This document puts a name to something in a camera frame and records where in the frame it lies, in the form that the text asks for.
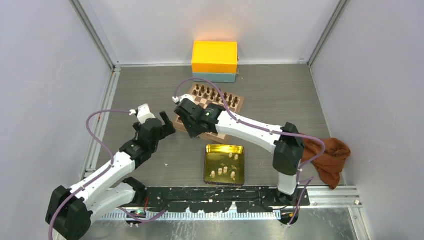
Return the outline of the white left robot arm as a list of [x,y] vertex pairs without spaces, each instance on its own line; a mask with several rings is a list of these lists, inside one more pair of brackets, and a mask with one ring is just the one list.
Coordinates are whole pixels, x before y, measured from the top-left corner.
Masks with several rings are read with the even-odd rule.
[[159,142],[176,129],[165,111],[158,119],[146,104],[126,114],[137,118],[135,137],[111,153],[110,160],[89,177],[68,188],[60,185],[52,192],[45,218],[48,239],[57,232],[67,240],[79,240],[104,214],[126,204],[138,207],[145,202],[145,186],[138,180],[128,178],[115,188],[111,186],[149,160]]

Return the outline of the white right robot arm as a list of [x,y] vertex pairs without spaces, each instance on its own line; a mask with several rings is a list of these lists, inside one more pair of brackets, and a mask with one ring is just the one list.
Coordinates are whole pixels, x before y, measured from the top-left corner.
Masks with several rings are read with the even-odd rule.
[[283,205],[291,205],[297,199],[298,168],[305,144],[297,127],[258,122],[209,104],[206,108],[188,97],[173,97],[174,112],[179,116],[191,138],[201,134],[223,134],[255,144],[273,155],[272,166],[278,172],[277,198]]

